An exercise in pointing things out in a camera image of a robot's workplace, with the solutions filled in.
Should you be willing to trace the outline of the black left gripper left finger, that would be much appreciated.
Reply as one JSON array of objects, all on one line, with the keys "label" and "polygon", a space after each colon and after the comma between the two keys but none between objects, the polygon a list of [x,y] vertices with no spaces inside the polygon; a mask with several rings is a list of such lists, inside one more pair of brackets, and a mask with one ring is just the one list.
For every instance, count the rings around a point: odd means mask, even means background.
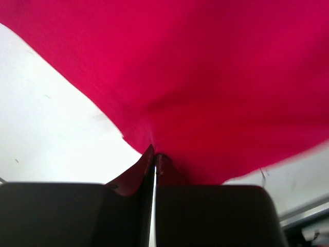
[{"label": "black left gripper left finger", "polygon": [[1,246],[148,246],[154,149],[107,184],[1,186]]}]

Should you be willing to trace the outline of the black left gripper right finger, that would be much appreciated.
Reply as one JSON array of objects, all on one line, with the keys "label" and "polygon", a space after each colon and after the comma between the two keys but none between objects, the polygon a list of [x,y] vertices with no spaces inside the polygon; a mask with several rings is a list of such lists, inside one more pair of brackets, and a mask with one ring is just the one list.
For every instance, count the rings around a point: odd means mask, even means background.
[{"label": "black left gripper right finger", "polygon": [[287,246],[275,205],[254,185],[192,185],[156,159],[157,246]]}]

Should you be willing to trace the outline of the pink t-shirt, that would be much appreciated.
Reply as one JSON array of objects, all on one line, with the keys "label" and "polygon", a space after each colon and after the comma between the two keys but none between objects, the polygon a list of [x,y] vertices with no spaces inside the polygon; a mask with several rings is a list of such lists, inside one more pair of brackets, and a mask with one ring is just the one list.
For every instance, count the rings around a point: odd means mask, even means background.
[{"label": "pink t-shirt", "polygon": [[328,1],[1,1],[20,36],[116,125],[221,184],[328,140]]}]

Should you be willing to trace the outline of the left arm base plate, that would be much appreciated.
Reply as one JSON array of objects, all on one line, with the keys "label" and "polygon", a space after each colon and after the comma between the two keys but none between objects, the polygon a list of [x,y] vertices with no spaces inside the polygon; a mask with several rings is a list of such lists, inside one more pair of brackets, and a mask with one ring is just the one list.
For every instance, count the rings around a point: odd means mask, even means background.
[{"label": "left arm base plate", "polygon": [[289,246],[328,246],[328,195],[280,215]]}]

